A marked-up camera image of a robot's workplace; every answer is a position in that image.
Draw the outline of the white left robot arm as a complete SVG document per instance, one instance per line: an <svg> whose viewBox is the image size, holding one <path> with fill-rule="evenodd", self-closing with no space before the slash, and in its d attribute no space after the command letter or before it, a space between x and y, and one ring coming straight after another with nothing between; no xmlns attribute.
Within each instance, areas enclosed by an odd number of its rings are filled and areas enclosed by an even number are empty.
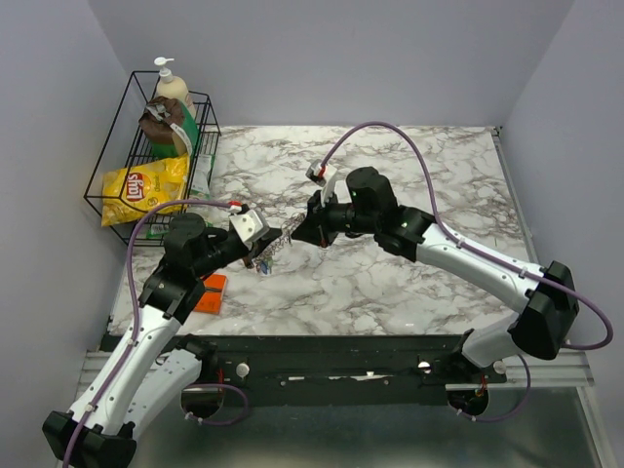
<svg viewBox="0 0 624 468"><path fill-rule="evenodd" d="M215 359L177 349L152 368L205 293L204 280L238 260L260 255L282 231L255 210L242 209L226 229L198 214L175 216L164 255L132 292L133 321L89 388L66 412L53 411L43 433L65 467L126 467L150 423L187 385L215 377Z"/></svg>

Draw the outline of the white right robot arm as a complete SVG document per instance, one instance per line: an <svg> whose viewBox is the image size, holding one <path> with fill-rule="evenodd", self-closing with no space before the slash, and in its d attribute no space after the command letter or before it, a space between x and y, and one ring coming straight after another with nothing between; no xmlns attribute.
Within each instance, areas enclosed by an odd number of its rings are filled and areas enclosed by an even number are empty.
<svg viewBox="0 0 624 468"><path fill-rule="evenodd" d="M316 191L292 238L327 248L340 234L371 235L385 252L441 268L511 309L510 316L463 335L448 358L455 379L471 381L494 362L520 353L546 361L557 357L579 310L568 267L557 261L542 267L449 235L431 214L399 204L389 179L373 167L352 171L346 185L348 203L326 189Z"/></svg>

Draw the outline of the metal numbered key ring disc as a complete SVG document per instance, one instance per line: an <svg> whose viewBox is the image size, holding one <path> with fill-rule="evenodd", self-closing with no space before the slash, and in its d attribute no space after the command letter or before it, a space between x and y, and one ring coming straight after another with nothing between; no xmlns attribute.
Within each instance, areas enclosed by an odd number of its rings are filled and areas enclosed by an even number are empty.
<svg viewBox="0 0 624 468"><path fill-rule="evenodd" d="M289 246L292 243L292 234L298 225L304 220L305 214L294 214L286 221L282 223L280 229L282 233L280 236L272 241L269 246L254 260L256 262L268 263L273 259L275 254L282 250L284 247Z"/></svg>

